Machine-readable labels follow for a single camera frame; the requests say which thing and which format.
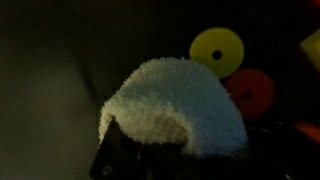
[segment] orange disc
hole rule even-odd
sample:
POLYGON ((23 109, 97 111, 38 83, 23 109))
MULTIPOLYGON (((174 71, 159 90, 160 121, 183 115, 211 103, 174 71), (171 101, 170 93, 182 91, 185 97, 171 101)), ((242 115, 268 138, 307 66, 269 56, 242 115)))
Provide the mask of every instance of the orange disc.
POLYGON ((224 83, 244 120, 263 115, 272 105, 275 89, 272 80, 255 69, 242 69, 224 83))

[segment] fuzzy white fabric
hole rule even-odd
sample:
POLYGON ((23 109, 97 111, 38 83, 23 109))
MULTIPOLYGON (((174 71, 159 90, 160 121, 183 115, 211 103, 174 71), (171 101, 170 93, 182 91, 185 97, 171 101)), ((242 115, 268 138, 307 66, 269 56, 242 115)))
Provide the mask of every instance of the fuzzy white fabric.
POLYGON ((232 156, 247 144, 241 114, 216 75, 191 60, 153 59, 140 66, 102 108, 102 141, 115 117, 134 141, 186 143, 198 158, 232 156))

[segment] yellow circle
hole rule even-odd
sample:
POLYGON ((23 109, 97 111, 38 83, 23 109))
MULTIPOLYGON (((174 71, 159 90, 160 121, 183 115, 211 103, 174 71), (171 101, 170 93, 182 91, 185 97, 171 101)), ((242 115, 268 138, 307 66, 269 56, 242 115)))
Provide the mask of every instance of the yellow circle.
POLYGON ((220 79, 234 73, 242 63, 244 47, 240 37, 227 28, 200 33, 190 48, 190 58, 206 65, 220 79))

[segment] dark background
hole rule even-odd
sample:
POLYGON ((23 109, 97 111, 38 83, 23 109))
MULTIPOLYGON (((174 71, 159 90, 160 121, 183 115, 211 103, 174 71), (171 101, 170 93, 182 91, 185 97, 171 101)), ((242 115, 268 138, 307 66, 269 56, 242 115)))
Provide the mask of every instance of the dark background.
POLYGON ((320 21, 306 10, 298 0, 1 0, 0 179, 87 179, 102 102, 142 62, 187 58, 210 27, 234 30, 242 67, 274 80, 261 121, 319 123, 320 77, 298 45, 320 21))

